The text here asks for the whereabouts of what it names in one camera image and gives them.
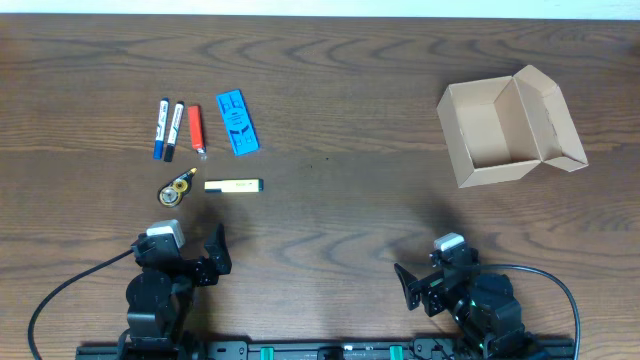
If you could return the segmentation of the yellow highlighter pen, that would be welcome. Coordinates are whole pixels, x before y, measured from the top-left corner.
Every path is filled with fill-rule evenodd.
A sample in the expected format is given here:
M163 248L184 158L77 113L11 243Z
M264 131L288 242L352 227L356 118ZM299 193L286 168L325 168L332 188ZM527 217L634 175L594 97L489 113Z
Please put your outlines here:
M204 191L208 193L259 193L263 191L262 179L208 180Z

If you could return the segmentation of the yellow correction tape dispenser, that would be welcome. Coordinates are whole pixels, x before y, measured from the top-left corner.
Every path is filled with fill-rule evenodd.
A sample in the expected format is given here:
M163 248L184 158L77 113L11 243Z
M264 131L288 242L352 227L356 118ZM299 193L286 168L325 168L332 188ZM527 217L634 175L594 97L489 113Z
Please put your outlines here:
M159 203L168 208L179 205L183 198L190 192L196 173L197 169L191 168L162 186L157 193Z

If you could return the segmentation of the brown cardboard box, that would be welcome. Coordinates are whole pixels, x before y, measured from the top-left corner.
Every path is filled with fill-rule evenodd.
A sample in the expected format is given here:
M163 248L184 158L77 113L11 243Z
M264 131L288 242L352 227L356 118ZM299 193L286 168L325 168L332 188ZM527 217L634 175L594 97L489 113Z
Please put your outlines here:
M541 163L588 166L560 86L532 65L448 85L437 114L460 188L519 180Z

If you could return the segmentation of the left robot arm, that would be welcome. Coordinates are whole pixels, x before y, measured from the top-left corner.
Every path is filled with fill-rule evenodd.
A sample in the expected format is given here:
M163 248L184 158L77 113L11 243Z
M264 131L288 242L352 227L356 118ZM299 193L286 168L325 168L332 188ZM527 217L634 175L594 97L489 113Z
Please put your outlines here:
M207 256L185 259L180 223L166 220L138 236L131 250L142 273L126 289L129 328L118 340L118 359L205 359L206 345L184 329L195 289L214 286L232 261L219 224L204 243Z

